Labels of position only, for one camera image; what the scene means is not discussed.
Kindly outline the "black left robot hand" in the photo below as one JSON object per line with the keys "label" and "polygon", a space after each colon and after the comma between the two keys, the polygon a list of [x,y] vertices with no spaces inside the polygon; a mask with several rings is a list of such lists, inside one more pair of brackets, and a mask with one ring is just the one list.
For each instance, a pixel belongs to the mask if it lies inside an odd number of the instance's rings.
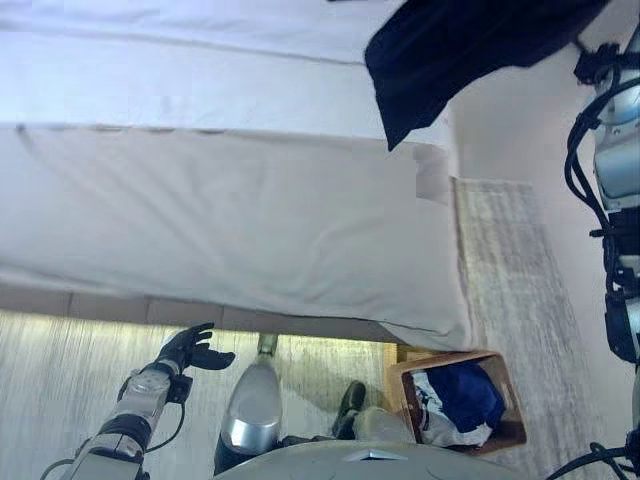
{"label": "black left robot hand", "polygon": [[172,362],[183,373],[188,367],[219,371],[228,368],[235,360],[233,352],[218,352],[210,348],[214,323],[192,326],[176,333],[160,350],[157,362]]}

